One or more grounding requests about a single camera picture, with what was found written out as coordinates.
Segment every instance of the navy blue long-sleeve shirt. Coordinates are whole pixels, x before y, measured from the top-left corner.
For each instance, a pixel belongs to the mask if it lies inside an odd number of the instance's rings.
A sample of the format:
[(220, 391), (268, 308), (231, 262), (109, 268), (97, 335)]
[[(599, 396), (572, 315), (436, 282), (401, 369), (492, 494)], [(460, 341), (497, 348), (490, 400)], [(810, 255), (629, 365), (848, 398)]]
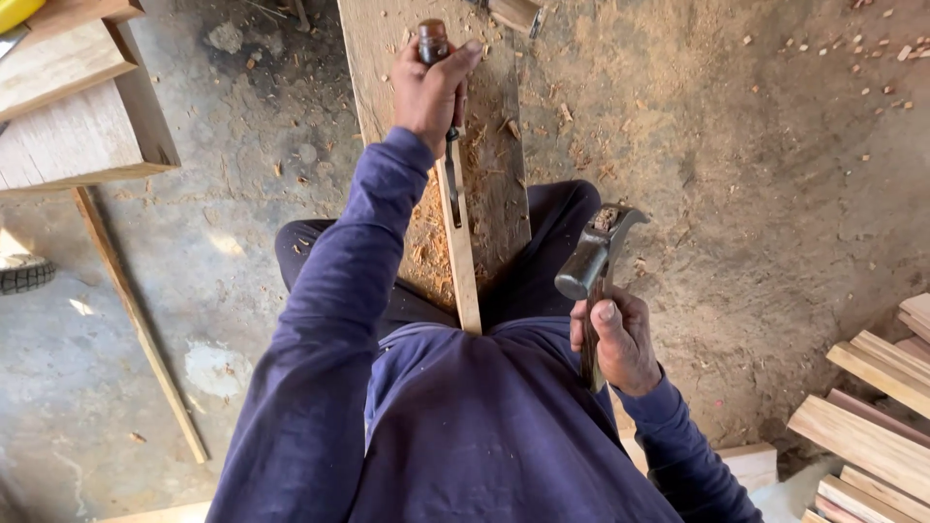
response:
[(649, 479), (636, 470), (606, 390), (579, 383), (568, 318), (481, 337), (414, 324), (379, 347), (431, 165), (397, 127), (365, 149), (256, 366), (207, 521), (761, 521), (665, 377), (618, 391)]

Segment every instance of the right hand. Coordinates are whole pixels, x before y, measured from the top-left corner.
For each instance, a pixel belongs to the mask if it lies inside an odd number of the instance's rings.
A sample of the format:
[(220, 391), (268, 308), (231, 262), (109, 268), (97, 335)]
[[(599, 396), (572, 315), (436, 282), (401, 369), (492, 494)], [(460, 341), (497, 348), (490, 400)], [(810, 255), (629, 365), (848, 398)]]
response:
[(483, 46), (469, 40), (439, 63), (427, 67), (419, 61), (419, 37), (397, 53), (391, 69), (394, 87), (394, 124), (417, 135), (438, 160), (445, 154), (450, 125), (465, 121), (468, 89), (465, 75), (481, 61)]
[[(594, 304), (591, 324), (601, 340), (597, 359), (608, 383), (627, 396), (644, 396), (662, 380), (662, 371), (652, 350), (649, 335), (649, 306), (626, 290), (611, 287), (608, 300)], [(569, 327), (572, 351), (584, 341), (584, 318), (588, 303), (575, 303)]]

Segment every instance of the hammer head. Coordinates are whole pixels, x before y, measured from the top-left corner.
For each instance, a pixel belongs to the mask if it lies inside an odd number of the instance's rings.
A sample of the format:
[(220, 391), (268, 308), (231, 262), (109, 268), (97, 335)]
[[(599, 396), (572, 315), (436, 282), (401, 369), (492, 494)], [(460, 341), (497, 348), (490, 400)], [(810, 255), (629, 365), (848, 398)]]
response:
[(569, 300), (588, 299), (598, 276), (613, 284), (614, 262), (627, 233), (635, 223), (649, 223), (639, 210), (620, 204), (603, 204), (581, 231), (575, 252), (555, 276), (555, 288)]

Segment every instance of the dark pants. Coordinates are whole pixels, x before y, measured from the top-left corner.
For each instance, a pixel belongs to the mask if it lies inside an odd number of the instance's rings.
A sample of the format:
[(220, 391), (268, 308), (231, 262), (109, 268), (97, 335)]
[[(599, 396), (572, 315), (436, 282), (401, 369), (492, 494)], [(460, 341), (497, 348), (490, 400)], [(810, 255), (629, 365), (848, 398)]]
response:
[[(566, 316), (574, 302), (553, 283), (555, 274), (575, 250), (578, 237), (594, 212), (601, 206), (597, 189), (586, 181), (561, 181), (526, 189), (532, 239), (520, 252), (508, 272), (480, 297), (481, 323), (485, 330), (495, 325), (537, 316)], [(288, 292), (294, 287), (311, 246), (335, 220), (292, 221), (278, 232), (274, 250), (281, 277)], [(299, 245), (300, 253), (294, 250)], [(409, 323), (429, 321), (457, 327), (458, 320), (420, 296), (413, 287), (397, 278), (388, 309), (378, 325), (378, 338), (384, 338)]]

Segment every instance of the sleeve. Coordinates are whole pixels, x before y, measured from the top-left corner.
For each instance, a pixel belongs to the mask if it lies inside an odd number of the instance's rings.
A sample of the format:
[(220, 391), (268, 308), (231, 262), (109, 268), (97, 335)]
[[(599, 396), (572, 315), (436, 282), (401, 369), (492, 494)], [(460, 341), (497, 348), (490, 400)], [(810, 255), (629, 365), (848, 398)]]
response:
[(662, 381), (645, 396), (627, 396), (616, 387), (614, 392), (636, 422), (649, 479), (684, 521), (762, 521), (746, 489), (691, 421), (665, 369)]
[(208, 522), (347, 518), (376, 324), (432, 162), (398, 127), (362, 153), (346, 208), (317, 239), (256, 365)]

